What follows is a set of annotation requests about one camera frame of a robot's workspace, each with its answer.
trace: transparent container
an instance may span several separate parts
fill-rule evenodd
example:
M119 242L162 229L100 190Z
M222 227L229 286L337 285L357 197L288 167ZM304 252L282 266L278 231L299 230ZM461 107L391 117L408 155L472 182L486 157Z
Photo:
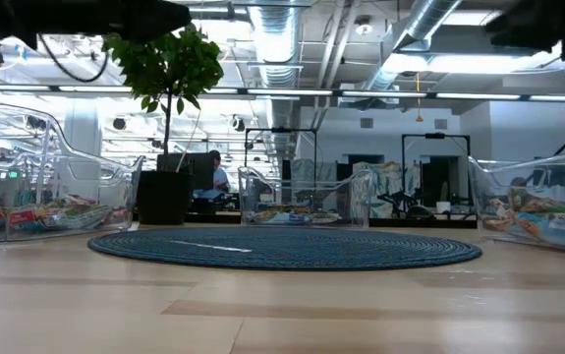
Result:
M76 151L52 116L0 104L0 241L131 227L141 164Z
M358 171L338 182L267 179L239 169L244 225L368 228L372 173Z
M470 171L481 237L565 249L565 154Z

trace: green leaves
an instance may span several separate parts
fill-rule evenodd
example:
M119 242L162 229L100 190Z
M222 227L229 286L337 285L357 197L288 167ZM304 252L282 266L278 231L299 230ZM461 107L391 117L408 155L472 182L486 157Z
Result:
M153 101L152 103L150 103L148 105L148 108L146 109L146 113L152 113L155 112L155 110L157 109L157 105L159 104L158 101Z
M150 103L150 101L151 101L151 97L150 97L150 96L147 96L147 97L143 98L143 99L142 99L142 103L141 103L142 109L146 109L146 108L148 107L148 104Z
M186 101L190 102L194 107L201 110L201 107L199 106L199 102L197 101L197 99L193 95L185 94L184 98L186 99Z
M183 111L184 111L184 100L182 99L182 97L180 97L180 99L177 100L177 114L182 114Z
M135 99L142 97L141 109L154 112L161 107L170 123L171 107L160 98L172 94L177 99L177 112L185 109L184 100L201 110L198 96L216 86L223 77L218 62L220 49L195 26L187 26L179 37L167 33L147 43L137 43L118 35L103 36L105 50L122 69L124 84L132 89Z

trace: silver ductwork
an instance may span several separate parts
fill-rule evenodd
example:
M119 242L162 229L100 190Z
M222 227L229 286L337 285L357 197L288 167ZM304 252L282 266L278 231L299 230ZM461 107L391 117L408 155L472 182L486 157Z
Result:
M297 61L300 9L278 6L250 7L249 14L254 26L258 61L282 65ZM263 86L284 89L297 87L298 69L282 65L259 68ZM293 129L300 126L300 102L297 100L270 99L267 103L267 114L271 128ZM275 153L290 158L295 153L296 143L297 134L292 135L290 144L285 139L274 137Z
M384 61L394 50L420 41L429 41L441 24L461 4L462 0L416 0L411 7L411 14L401 22L389 27L382 43ZM385 71L383 66L371 76L362 89L387 90L394 83L399 73ZM341 107L366 110L369 108L387 108L387 102L378 99L362 99L345 102Z
M246 22L250 21L250 15L246 9L235 9L232 3L228 3L226 7L209 7L209 6L191 6L189 7L191 17L195 20L213 20L213 21L229 21L229 22Z

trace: computer monitor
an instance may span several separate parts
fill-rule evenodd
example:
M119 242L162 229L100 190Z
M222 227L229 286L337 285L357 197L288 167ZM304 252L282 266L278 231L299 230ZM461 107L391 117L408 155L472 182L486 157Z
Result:
M168 167L176 171L180 164L180 153L168 154ZM165 165L164 154L157 156L157 170L163 170ZM193 175L191 180L193 190L211 190L214 188L214 157L208 152L188 153L182 162L182 170L186 169Z

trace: blue braided rug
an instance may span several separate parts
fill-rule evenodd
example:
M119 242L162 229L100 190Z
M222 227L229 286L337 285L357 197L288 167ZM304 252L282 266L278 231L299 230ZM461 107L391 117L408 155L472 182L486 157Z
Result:
M189 266L370 270L441 266L481 255L452 240L377 231L211 227L146 230L88 241L98 252Z

